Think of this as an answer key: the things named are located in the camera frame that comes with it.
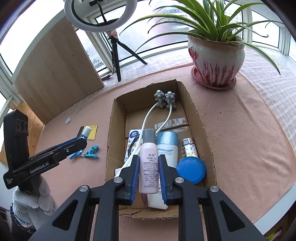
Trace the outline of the left white gloved hand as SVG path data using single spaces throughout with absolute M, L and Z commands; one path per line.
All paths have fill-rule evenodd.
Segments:
M 37 195 L 32 195 L 17 187 L 13 192 L 12 205 L 14 217 L 21 226 L 34 227 L 36 230 L 46 223 L 57 209 L 49 185 L 43 177 L 40 179 L 37 191 Z

